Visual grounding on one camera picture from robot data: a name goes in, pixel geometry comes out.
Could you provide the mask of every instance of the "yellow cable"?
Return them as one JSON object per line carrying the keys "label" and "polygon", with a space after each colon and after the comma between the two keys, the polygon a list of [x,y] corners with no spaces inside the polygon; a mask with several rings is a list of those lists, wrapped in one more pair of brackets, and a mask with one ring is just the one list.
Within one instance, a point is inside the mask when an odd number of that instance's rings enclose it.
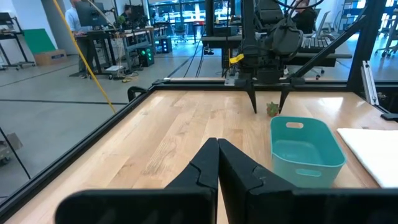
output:
{"label": "yellow cable", "polygon": [[63,22],[65,23],[65,25],[67,27],[67,29],[69,31],[69,36],[70,36],[71,40],[73,41],[73,44],[75,44],[75,47],[76,47],[77,51],[79,52],[79,55],[80,55],[81,59],[83,60],[84,64],[86,65],[86,68],[88,69],[88,72],[90,73],[91,77],[93,77],[93,80],[97,84],[99,90],[101,90],[102,94],[105,97],[105,100],[108,102],[108,104],[111,107],[113,113],[116,113],[116,110],[114,109],[114,106],[112,105],[111,101],[109,100],[109,98],[108,98],[107,94],[105,93],[104,89],[102,89],[101,84],[98,82],[98,80],[95,77],[95,75],[94,75],[93,71],[91,70],[90,66],[88,66],[88,63],[87,63],[87,60],[86,60],[85,56],[83,55],[83,53],[81,52],[79,46],[77,45],[75,37],[73,36],[72,31],[69,28],[68,22],[65,19],[65,16],[63,15],[63,12],[62,12],[60,6],[58,5],[57,0],[53,0],[53,2],[55,4],[55,7],[58,9],[58,13],[60,14]]}

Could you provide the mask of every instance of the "green board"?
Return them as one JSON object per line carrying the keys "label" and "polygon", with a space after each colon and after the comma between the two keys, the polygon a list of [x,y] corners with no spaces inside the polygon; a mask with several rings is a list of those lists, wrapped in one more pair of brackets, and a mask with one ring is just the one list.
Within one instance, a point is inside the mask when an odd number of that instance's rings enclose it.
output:
{"label": "green board", "polygon": [[24,37],[32,54],[56,50],[45,29],[24,30]]}

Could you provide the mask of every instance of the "concrete floor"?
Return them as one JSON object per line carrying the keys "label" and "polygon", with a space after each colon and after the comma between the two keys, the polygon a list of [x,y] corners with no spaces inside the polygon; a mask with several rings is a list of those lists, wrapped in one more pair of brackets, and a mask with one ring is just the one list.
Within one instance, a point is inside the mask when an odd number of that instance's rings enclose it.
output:
{"label": "concrete floor", "polygon": [[[376,42],[382,47],[385,39]],[[354,52],[356,37],[346,43]],[[179,44],[170,54],[155,56],[155,64],[139,72],[139,78],[129,83],[100,77],[99,82],[115,103],[117,110],[127,104],[130,86],[149,88],[151,83],[165,77],[183,77],[190,64],[196,45]],[[193,58],[187,77],[194,77],[200,62],[200,49]],[[221,51],[204,56],[200,77],[221,76]],[[373,56],[371,66],[376,80],[398,80],[398,63],[393,57]],[[339,60],[334,68],[325,68],[324,77],[346,80],[350,59]],[[27,67],[18,72],[9,69],[0,72],[0,127],[6,133],[16,133],[24,147],[18,155],[31,176],[37,175],[51,162],[83,139],[92,130],[112,116],[110,107],[92,80],[69,77],[77,71],[77,56],[68,62],[47,67]],[[310,72],[308,77],[315,76]],[[0,167],[0,201],[28,181],[13,156],[12,161]]]}

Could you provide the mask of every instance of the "green toy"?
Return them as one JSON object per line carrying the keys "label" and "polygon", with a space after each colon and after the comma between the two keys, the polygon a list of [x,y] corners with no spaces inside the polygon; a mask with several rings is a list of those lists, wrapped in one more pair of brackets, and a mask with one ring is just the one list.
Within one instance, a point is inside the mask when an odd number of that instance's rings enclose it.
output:
{"label": "green toy", "polygon": [[267,103],[267,114],[271,118],[277,116],[279,114],[279,105],[274,102]]}

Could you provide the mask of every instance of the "computer monitor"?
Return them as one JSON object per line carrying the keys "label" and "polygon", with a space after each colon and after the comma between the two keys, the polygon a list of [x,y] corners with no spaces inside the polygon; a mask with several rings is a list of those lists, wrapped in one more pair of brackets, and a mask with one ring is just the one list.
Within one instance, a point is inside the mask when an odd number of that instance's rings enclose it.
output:
{"label": "computer monitor", "polygon": [[[81,26],[108,25],[106,19],[89,2],[76,2],[75,5]],[[94,5],[102,12],[104,11],[104,4],[94,3]]]}
{"label": "computer monitor", "polygon": [[8,12],[0,12],[0,25],[13,25],[13,21]]}

